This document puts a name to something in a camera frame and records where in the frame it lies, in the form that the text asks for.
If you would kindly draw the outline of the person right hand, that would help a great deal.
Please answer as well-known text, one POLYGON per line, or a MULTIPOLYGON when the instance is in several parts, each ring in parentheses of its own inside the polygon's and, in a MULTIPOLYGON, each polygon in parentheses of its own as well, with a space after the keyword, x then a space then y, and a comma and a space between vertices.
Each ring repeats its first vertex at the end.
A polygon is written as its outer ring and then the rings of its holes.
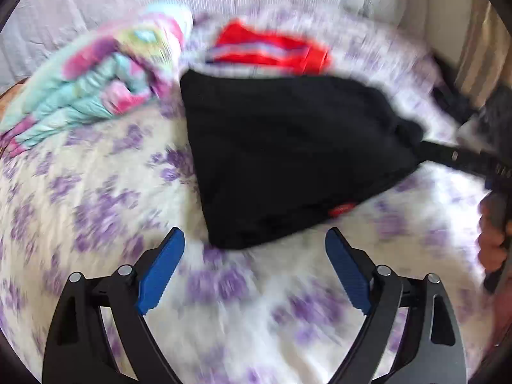
POLYGON ((502 224, 495 225, 492 221, 495 215, 493 207, 494 199, 491 195, 484 198, 480 205, 480 221, 479 226, 481 233, 477 239, 480 247, 478 260, 487 273, 497 271, 507 259, 508 252, 501 244, 507 236, 511 235, 511 222, 506 225, 506 229, 502 228, 502 224))

